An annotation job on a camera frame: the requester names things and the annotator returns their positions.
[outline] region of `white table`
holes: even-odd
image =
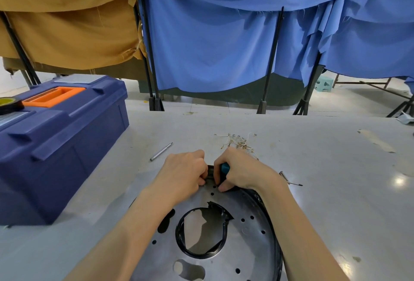
[[[212,164],[226,140],[215,133],[249,132],[257,134],[249,145],[262,162],[303,184],[291,191],[351,280],[414,280],[414,179],[395,168],[398,158],[414,162],[413,127],[387,118],[138,112],[131,102],[128,115],[130,127],[54,225],[0,231],[2,281],[61,280],[125,213],[168,153],[201,148]]]

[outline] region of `circular metal plate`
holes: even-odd
[[[220,193],[211,177],[206,181],[189,200],[174,207],[175,214],[170,218],[167,230],[154,234],[131,281],[184,281],[186,279],[174,271],[177,261],[193,267],[202,266],[205,277],[201,280],[204,281],[275,281],[280,278],[282,251],[260,202],[249,191]],[[211,258],[195,259],[179,248],[176,227],[188,211],[206,208],[208,202],[220,205],[234,219],[228,223],[223,248]]]

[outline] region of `right hand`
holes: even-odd
[[[284,181],[275,170],[253,158],[245,151],[228,147],[214,162],[214,180],[217,185],[220,183],[220,165],[226,162],[230,165],[230,171],[226,176],[226,180],[219,186],[221,192],[225,192],[235,185],[257,190],[266,179],[281,179]]]

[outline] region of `black metal pole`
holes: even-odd
[[[267,64],[265,89],[263,90],[263,98],[262,98],[262,100],[259,103],[259,107],[257,108],[257,112],[256,112],[257,114],[266,114],[266,106],[267,106],[266,97],[267,97],[267,90],[269,88],[270,75],[272,73],[274,56],[276,54],[277,41],[279,39],[280,28],[282,26],[283,11],[284,11],[284,6],[282,6],[282,9],[280,10],[279,16],[277,17],[276,27],[274,29],[274,35],[273,35],[272,48],[270,50],[269,63]]]
[[[16,51],[20,57],[20,59],[22,60],[22,63],[24,65],[24,68],[27,71],[27,74],[30,78],[30,81],[32,82],[33,85],[38,85],[40,84],[40,79],[37,76],[36,72],[34,71],[34,68],[32,66],[32,64],[30,63],[30,60],[28,59],[21,43],[19,42],[19,39],[17,37],[17,35],[14,33],[12,26],[10,25],[10,22],[5,14],[5,12],[0,11],[0,17],[4,23],[4,25],[6,26],[6,30],[13,42],[14,47],[16,48]]]
[[[149,57],[149,61],[151,62],[152,79],[154,81],[154,89],[155,89],[154,109],[155,111],[164,111],[164,106],[162,104],[162,101],[159,97],[159,92],[158,92],[157,74],[155,72],[154,54],[152,51],[151,34],[149,32],[147,5],[145,3],[145,0],[140,0],[140,1],[141,1],[141,6],[142,6],[142,13],[143,13],[141,18],[144,19],[145,34],[147,35],[147,43],[148,43],[147,56]]]
[[[135,23],[137,24],[137,31],[139,33],[140,32],[140,12],[138,11],[137,4],[134,5],[134,15],[135,15]],[[142,54],[141,50],[139,51],[141,52],[141,55],[142,55],[142,61],[144,62],[144,68],[145,68],[145,75],[147,77],[148,90],[149,90],[149,110],[155,111],[155,97],[152,93],[151,76],[149,74],[147,58]]]
[[[318,51],[318,54],[316,55],[315,64],[313,65],[311,76],[309,78],[308,87],[306,87],[305,95],[303,98],[299,101],[295,111],[293,112],[293,115],[308,115],[308,108],[309,108],[309,100],[311,98],[313,88],[315,86],[315,77],[316,77],[316,71],[318,70],[320,58],[322,57],[322,54]]]

